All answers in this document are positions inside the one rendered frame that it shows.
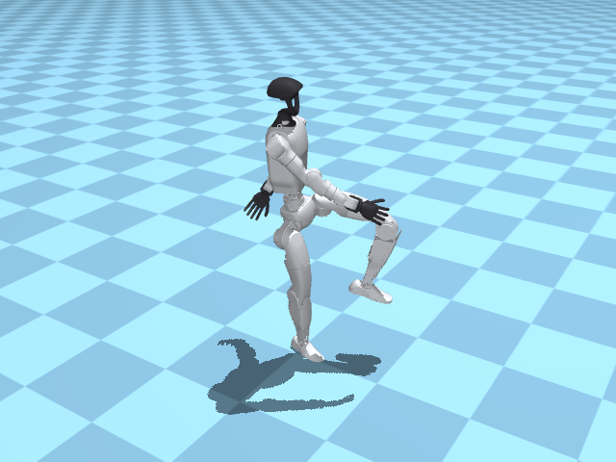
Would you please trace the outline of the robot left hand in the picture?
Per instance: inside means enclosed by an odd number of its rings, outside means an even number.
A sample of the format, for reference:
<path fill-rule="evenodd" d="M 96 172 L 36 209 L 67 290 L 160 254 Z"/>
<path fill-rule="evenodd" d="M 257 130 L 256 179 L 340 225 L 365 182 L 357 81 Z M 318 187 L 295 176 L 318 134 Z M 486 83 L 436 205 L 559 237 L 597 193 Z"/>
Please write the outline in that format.
<path fill-rule="evenodd" d="M 261 191 L 260 191 L 260 192 L 258 192 L 258 193 L 256 193 L 256 194 L 253 196 L 252 200 L 251 200 L 251 201 L 250 201 L 250 202 L 246 205 L 246 207 L 244 208 L 244 211 L 246 211 L 246 210 L 248 209 L 248 207 L 249 207 L 249 206 L 253 203 L 253 201 L 254 201 L 254 204 L 252 205 L 252 207 L 249 209 L 249 211 L 248 211 L 248 213 L 247 213 L 247 215 L 249 215 L 249 214 L 251 213 L 251 211 L 254 209 L 254 207 L 257 205 L 256 209 L 254 210 L 253 214 L 252 214 L 252 215 L 251 215 L 251 217 L 250 217 L 251 219 L 255 216 L 255 214 L 257 213 L 257 211 L 258 211 L 258 209 L 259 209 L 259 208 L 261 208 L 261 209 L 260 209 L 260 211 L 259 211 L 259 213 L 258 213 L 258 215 L 257 215 L 257 217 L 256 217 L 256 219 L 255 219 L 255 220 L 258 220 L 258 218 L 259 218 L 259 216 L 261 215 L 261 213 L 262 213 L 263 209 L 265 208 L 265 206 L 266 206 L 265 217 L 266 217 L 266 216 L 268 215 L 268 213 L 269 213 L 269 207 L 270 207 L 270 206 L 269 206 L 269 201 L 270 201 L 270 196 L 272 196 L 272 194 L 273 194 L 273 191 L 272 191 L 271 193 L 269 193 L 269 192 L 267 192 L 267 191 L 265 191 L 265 190 L 263 189 L 263 187 L 265 186 L 265 184 L 266 184 L 266 183 L 267 183 L 267 181 L 265 181 L 265 183 L 264 183 L 264 184 L 263 184 L 263 186 L 261 187 L 261 189 L 260 189 Z M 267 205 L 266 205 L 266 204 L 267 204 Z"/>

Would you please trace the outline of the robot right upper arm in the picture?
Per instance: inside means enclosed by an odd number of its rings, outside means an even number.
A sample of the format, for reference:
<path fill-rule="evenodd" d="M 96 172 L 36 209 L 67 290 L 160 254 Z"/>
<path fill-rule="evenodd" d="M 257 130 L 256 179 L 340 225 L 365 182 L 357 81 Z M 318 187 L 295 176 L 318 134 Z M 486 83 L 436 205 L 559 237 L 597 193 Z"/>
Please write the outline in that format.
<path fill-rule="evenodd" d="M 306 183 L 306 176 L 310 172 L 316 172 L 321 177 L 321 172 L 317 168 L 306 169 L 301 159 L 290 148 L 285 138 L 278 133 L 274 134 L 267 143 L 268 154 L 276 161 L 281 163 L 291 174 L 293 174 L 302 184 L 309 187 Z M 310 187 L 309 187 L 310 188 Z"/>

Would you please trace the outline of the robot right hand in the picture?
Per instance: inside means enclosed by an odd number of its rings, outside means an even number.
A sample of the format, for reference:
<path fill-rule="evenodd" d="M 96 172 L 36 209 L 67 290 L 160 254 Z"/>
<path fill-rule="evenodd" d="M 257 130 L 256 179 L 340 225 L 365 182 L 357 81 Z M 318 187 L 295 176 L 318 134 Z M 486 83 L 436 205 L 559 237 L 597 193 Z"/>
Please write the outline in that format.
<path fill-rule="evenodd" d="M 381 225 L 381 223 L 379 221 L 375 220 L 373 217 L 378 218 L 378 219 L 380 219 L 382 221 L 385 221 L 385 218 L 382 218 L 382 217 L 378 216 L 377 214 L 380 214 L 380 215 L 382 215 L 384 217 L 389 216 L 386 213 L 378 211 L 378 209 L 384 210 L 384 211 L 389 211 L 390 210 L 389 208 L 385 208 L 385 207 L 378 206 L 377 204 L 373 204 L 373 203 L 378 203 L 378 202 L 384 202 L 385 199 L 383 199 L 383 198 L 376 199 L 376 200 L 373 200 L 373 201 L 366 200 L 366 201 L 363 202 L 363 200 L 361 198 L 356 197 L 354 195 L 350 195 L 350 197 L 359 200 L 357 208 L 356 208 L 356 210 L 351 210 L 351 209 L 349 209 L 347 207 L 345 207 L 345 208 L 350 210 L 350 211 L 352 211 L 352 212 L 354 212 L 354 213 L 360 212 L 361 215 L 364 218 L 366 218 L 367 220 L 371 220 L 372 222 L 374 222 L 374 223 L 376 223 L 378 225 Z"/>

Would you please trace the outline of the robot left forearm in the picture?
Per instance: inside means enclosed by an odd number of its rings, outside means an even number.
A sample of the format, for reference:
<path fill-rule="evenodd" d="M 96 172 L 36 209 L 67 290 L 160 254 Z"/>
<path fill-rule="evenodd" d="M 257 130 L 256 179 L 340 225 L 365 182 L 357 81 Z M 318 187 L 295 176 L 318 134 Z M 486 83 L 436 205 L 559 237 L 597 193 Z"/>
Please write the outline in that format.
<path fill-rule="evenodd" d="M 270 179 L 270 177 L 268 177 L 268 179 L 267 179 L 267 183 L 265 184 L 265 186 L 263 187 L 263 189 L 264 189 L 265 191 L 267 191 L 268 193 L 271 193 L 271 192 L 272 192 L 272 186 L 271 186 L 271 183 L 270 183 L 270 180 L 269 180 L 269 179 Z"/>

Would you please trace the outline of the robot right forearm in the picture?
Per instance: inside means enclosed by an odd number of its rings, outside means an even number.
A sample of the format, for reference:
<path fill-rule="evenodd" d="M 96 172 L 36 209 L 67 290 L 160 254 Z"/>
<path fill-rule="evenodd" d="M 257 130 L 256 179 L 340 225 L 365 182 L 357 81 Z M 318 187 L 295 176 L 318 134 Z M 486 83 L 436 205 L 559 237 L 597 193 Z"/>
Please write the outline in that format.
<path fill-rule="evenodd" d="M 331 184 L 329 180 L 323 180 L 316 172 L 310 172 L 306 176 L 306 183 L 318 195 L 333 200 L 338 206 L 345 206 L 356 210 L 359 200 L 348 196 L 345 192 Z"/>

